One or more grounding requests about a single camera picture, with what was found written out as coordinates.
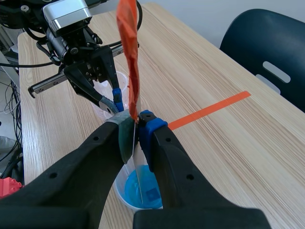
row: blue liquid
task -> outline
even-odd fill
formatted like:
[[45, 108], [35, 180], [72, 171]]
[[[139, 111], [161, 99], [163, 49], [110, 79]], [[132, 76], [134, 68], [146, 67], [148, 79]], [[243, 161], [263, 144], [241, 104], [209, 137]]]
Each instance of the blue liquid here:
[[136, 208], [160, 208], [162, 207], [161, 195], [155, 175], [149, 171], [148, 165], [141, 166], [141, 193], [139, 188], [138, 177], [134, 170], [127, 178], [125, 184], [125, 195], [122, 195], [124, 200]]

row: orange tape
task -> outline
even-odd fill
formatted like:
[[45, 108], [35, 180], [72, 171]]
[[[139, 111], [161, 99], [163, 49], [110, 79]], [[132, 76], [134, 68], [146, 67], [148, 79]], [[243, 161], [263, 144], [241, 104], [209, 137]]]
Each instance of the orange tape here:
[[241, 101], [247, 97], [249, 97], [251, 94], [248, 93], [248, 92], [240, 92], [236, 95], [233, 95], [231, 96], [230, 98], [227, 98], [225, 100], [222, 100], [216, 104], [213, 104], [211, 106], [208, 106], [200, 111], [196, 111], [192, 114], [189, 114], [188, 116], [185, 116], [183, 118], [180, 118], [176, 121], [173, 121], [172, 123], [169, 123], [168, 124], [168, 127], [171, 129], [171, 130], [175, 130], [181, 126], [184, 126], [186, 124], [189, 124], [197, 119], [200, 119], [204, 116], [207, 116], [215, 111], [218, 111], [220, 109], [223, 109], [231, 104], [234, 104], [238, 101]]

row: screw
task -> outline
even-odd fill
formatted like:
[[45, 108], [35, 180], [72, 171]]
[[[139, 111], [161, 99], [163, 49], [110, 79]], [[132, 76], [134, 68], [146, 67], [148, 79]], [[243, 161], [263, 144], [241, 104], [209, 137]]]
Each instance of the screw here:
[[29, 7], [27, 5], [23, 5], [21, 6], [21, 10], [25, 13], [27, 13], [29, 11]]
[[78, 49], [77, 49], [77, 48], [72, 48], [71, 51], [70, 51], [70, 53], [71, 53], [72, 55], [75, 55], [75, 54], [78, 53]]

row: orange paper strip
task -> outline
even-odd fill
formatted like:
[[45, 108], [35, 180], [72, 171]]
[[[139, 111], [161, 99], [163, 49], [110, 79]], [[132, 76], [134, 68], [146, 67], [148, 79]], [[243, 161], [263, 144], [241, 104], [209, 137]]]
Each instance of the orange paper strip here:
[[129, 113], [134, 120], [137, 120], [140, 79], [138, 69], [136, 0], [120, 0], [116, 18], [129, 68]]
[[168, 127], [171, 129], [171, 130], [175, 130], [181, 126], [184, 126], [186, 124], [189, 124], [199, 118], [202, 118], [204, 116], [207, 116], [215, 111], [218, 111], [220, 109], [223, 109], [231, 104], [234, 104], [238, 101], [241, 101], [247, 97], [249, 97], [251, 94], [248, 93], [248, 92], [240, 92], [239, 94], [236, 94], [236, 95], [233, 95], [232, 97], [230, 98], [227, 98], [225, 100], [222, 100], [216, 104], [213, 104], [211, 106], [208, 106], [200, 111], [197, 111], [197, 112], [194, 112], [192, 114], [189, 114], [188, 116], [185, 116], [183, 118], [180, 118], [176, 121], [173, 121], [172, 123], [169, 123], [168, 124]]

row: red object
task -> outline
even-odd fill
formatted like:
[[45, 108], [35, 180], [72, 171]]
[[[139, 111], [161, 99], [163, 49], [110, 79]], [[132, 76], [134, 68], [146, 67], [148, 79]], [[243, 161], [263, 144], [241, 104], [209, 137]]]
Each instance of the red object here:
[[120, 0], [116, 18], [129, 68], [129, 113], [136, 121], [138, 118], [137, 102], [140, 94], [136, 0]]
[[17, 192], [22, 187], [20, 182], [10, 177], [0, 179], [0, 198], [7, 197], [10, 194]]

